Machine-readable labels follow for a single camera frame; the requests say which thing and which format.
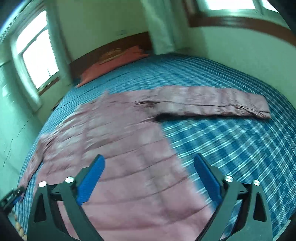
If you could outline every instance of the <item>bedsheet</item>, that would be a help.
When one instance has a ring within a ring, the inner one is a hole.
[[[277,90],[240,71],[204,58],[151,56],[113,70],[80,88],[72,88],[39,135],[53,131],[79,104],[95,99],[106,90],[112,94],[164,85],[235,88],[265,96],[271,111],[270,120],[202,117],[160,121],[165,136],[186,167],[197,191],[205,195],[213,208],[215,205],[194,169],[193,158],[198,152],[223,174],[240,182],[259,180],[267,197],[275,236],[296,208],[296,110]],[[38,138],[28,153],[20,178],[37,141]],[[23,202],[15,206],[25,233],[36,174],[29,183]],[[234,209],[226,234],[231,231],[238,208],[239,204]]]

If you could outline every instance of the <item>silver bolt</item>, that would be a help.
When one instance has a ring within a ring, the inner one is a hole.
[[[67,177],[67,178],[65,179],[65,182],[66,182],[66,183],[72,183],[72,182],[74,182],[74,177]]]
[[[253,180],[254,185],[260,186],[260,182],[258,180]]]
[[[229,182],[229,183],[231,183],[231,182],[233,182],[233,177],[231,177],[231,176],[225,176],[224,177],[224,180],[227,181],[227,182]]]
[[[46,181],[39,182],[39,187],[45,187],[47,185]]]

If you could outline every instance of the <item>plaid pattern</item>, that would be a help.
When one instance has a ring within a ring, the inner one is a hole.
[[[270,120],[198,117],[166,120],[161,125],[207,203],[211,200],[193,166],[193,157],[198,152],[223,174],[231,175],[237,181],[251,183],[253,179],[259,180],[267,196],[275,236],[296,208],[296,110],[277,90],[254,77],[204,58],[151,56],[70,90],[40,134],[53,131],[77,105],[93,100],[106,90],[119,93],[164,85],[235,88],[265,96],[271,110]],[[37,140],[24,162],[20,177],[36,144]],[[36,174],[29,183],[24,201],[15,207],[25,233],[35,180]],[[226,233],[231,230],[238,208],[237,205]]]

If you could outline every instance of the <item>orange pillow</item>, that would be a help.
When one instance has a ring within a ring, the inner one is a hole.
[[[85,85],[88,82],[100,77],[120,66],[126,65],[128,63],[134,62],[136,60],[148,57],[149,54],[144,54],[139,46],[134,46],[126,51],[123,54],[120,54],[117,58],[112,59],[108,62],[97,62],[89,67],[86,71],[83,72],[81,75],[80,84],[76,87],[80,87]]]

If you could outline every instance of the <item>wrinkled fabric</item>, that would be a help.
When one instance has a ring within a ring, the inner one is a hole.
[[[105,170],[82,207],[106,241],[195,240],[212,212],[154,121],[163,113],[270,117],[263,96],[234,89],[165,86],[105,93],[40,138],[20,186],[27,186],[41,162],[36,187],[75,176],[101,154]],[[77,238],[62,203],[59,208]]]

